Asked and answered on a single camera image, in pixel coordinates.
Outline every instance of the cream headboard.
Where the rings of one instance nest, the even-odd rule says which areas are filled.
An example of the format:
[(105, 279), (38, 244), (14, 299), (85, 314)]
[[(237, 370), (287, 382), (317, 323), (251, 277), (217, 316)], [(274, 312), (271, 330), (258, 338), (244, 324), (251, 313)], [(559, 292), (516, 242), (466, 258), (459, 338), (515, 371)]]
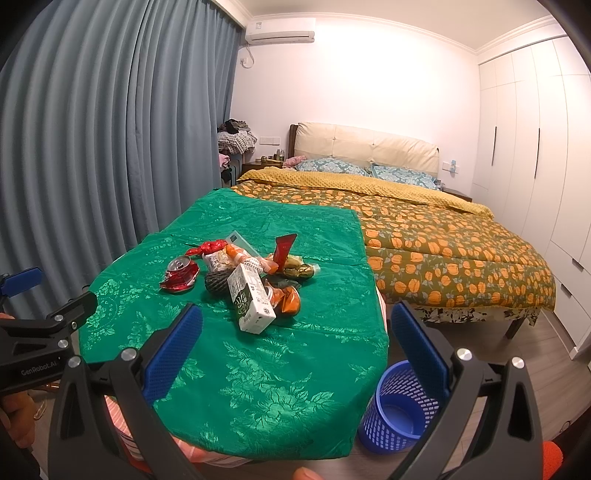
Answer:
[(339, 157), (366, 167), (371, 163), (422, 170), (437, 177), (439, 149), (416, 138), (365, 128), (302, 122), (297, 126), (294, 155)]

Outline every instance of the ceiling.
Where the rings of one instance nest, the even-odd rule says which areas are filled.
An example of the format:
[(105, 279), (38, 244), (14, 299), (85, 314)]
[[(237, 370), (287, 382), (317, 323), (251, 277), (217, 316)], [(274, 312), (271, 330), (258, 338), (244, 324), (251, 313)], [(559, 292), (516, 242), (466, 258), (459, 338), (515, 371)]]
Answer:
[(385, 18), (478, 49), (548, 15), (537, 0), (241, 0), (251, 15), (329, 12)]

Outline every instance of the air conditioner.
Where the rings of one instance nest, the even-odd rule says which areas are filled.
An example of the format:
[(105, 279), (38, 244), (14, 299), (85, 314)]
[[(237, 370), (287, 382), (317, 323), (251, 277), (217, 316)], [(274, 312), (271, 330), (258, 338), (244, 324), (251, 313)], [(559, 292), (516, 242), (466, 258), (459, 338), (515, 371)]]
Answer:
[(250, 45), (312, 43), (315, 27), (315, 18), (253, 20), (246, 26), (246, 41)]

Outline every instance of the curtain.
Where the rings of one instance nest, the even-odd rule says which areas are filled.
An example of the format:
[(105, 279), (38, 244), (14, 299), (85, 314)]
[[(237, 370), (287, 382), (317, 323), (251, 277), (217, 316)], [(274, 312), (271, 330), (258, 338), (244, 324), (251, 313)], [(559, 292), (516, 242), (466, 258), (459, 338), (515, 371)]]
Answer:
[(0, 273), (43, 317), (220, 187), (241, 31), (205, 0), (54, 0), (0, 72)]

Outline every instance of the green tablecloth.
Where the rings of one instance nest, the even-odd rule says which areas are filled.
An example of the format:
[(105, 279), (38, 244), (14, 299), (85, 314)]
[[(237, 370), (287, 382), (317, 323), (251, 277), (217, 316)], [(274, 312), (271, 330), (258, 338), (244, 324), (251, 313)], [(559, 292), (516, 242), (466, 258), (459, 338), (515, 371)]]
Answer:
[[(205, 290), (205, 267), (181, 295), (159, 290), (168, 262), (187, 244), (240, 232), (260, 253), (298, 233), (292, 253), (322, 270), (300, 290), (301, 312), (260, 335), (241, 332), (232, 304)], [(114, 262), (90, 286), (99, 307), (80, 330), (88, 362), (140, 347), (186, 302), (203, 311), (203, 333), (167, 398), (155, 408), (179, 438), (253, 459), (336, 458), (386, 367), (388, 336), (374, 276), (352, 210), (287, 205), (209, 193), (160, 233)]]

